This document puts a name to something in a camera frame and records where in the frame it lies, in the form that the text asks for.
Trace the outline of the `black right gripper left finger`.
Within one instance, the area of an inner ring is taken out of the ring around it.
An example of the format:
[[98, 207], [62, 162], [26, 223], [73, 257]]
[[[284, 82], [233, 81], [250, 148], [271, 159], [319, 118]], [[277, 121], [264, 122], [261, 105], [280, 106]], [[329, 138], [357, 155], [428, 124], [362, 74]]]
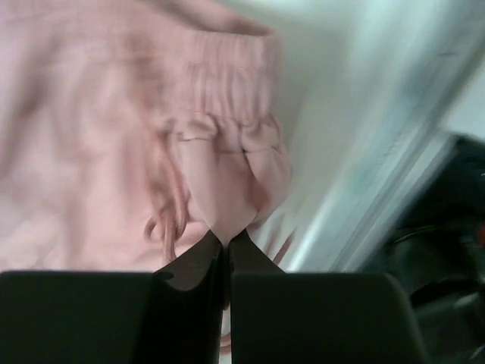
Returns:
[[190, 291], [217, 271], [222, 256], [221, 242], [209, 231], [193, 247], [153, 275], [175, 290]]

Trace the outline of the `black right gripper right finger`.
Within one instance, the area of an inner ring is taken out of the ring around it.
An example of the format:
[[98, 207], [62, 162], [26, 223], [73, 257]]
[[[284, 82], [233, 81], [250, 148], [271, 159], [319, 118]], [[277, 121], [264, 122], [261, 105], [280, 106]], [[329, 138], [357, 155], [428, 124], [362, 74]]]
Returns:
[[227, 254], [230, 273], [283, 273], [283, 270], [251, 240], [247, 230], [230, 241]]

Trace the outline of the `pink trousers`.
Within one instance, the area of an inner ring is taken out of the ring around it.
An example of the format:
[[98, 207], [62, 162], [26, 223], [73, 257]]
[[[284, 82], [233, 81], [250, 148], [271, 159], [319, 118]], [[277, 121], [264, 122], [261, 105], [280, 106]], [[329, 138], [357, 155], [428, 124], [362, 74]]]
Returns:
[[154, 270], [285, 199], [280, 40], [214, 1], [1, 3], [1, 267]]

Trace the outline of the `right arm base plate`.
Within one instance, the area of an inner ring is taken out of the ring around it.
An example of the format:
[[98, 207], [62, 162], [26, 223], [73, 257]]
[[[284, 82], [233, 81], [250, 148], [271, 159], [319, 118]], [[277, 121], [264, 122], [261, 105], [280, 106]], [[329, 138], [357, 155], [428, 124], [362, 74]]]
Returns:
[[484, 145], [452, 157], [385, 246], [434, 363], [484, 361]]

